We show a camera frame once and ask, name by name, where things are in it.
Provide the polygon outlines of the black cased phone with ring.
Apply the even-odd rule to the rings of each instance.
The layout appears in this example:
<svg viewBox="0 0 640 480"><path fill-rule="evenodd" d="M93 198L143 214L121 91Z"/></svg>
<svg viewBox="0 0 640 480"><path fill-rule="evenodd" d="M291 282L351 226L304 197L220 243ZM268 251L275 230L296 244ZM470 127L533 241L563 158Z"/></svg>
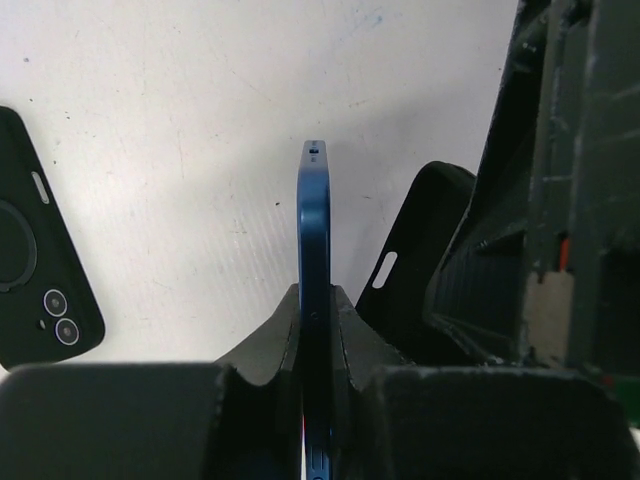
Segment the black cased phone with ring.
<svg viewBox="0 0 640 480"><path fill-rule="evenodd" d="M105 322L17 112L1 109L1 366L84 354Z"/></svg>

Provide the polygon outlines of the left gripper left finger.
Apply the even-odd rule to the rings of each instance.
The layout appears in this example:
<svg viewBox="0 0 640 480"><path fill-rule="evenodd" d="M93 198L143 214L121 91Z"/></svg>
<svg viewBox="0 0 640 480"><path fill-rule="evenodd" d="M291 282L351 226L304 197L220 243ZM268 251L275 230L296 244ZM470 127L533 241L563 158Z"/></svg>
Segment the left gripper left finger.
<svg viewBox="0 0 640 480"><path fill-rule="evenodd" d="M298 289L215 362L31 366L1 384L5 479L297 479Z"/></svg>

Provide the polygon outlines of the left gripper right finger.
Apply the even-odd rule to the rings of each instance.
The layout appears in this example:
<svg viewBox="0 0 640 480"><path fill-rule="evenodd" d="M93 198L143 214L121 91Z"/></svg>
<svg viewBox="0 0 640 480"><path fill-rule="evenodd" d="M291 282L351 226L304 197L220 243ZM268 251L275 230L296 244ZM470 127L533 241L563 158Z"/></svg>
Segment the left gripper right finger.
<svg viewBox="0 0 640 480"><path fill-rule="evenodd" d="M635 479L621 405L567 372L412 364L332 290L337 479Z"/></svg>

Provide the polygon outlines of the black phone case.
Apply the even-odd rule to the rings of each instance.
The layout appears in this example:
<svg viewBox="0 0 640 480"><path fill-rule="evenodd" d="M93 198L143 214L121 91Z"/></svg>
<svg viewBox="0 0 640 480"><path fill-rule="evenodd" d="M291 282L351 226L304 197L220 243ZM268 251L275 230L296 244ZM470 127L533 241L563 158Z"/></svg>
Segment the black phone case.
<svg viewBox="0 0 640 480"><path fill-rule="evenodd" d="M450 337L427 324L423 307L474 183L468 170L445 162L418 172L356 304L362 320L419 365L472 363Z"/></svg>

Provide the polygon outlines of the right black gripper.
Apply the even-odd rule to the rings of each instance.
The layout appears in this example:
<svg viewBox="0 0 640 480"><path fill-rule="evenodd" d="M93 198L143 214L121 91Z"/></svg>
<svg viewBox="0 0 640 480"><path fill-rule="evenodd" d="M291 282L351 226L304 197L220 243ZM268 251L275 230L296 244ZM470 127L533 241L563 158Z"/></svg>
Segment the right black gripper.
<svg viewBox="0 0 640 480"><path fill-rule="evenodd" d="M469 204L424 299L431 365L639 376L639 5L524 1Z"/></svg>

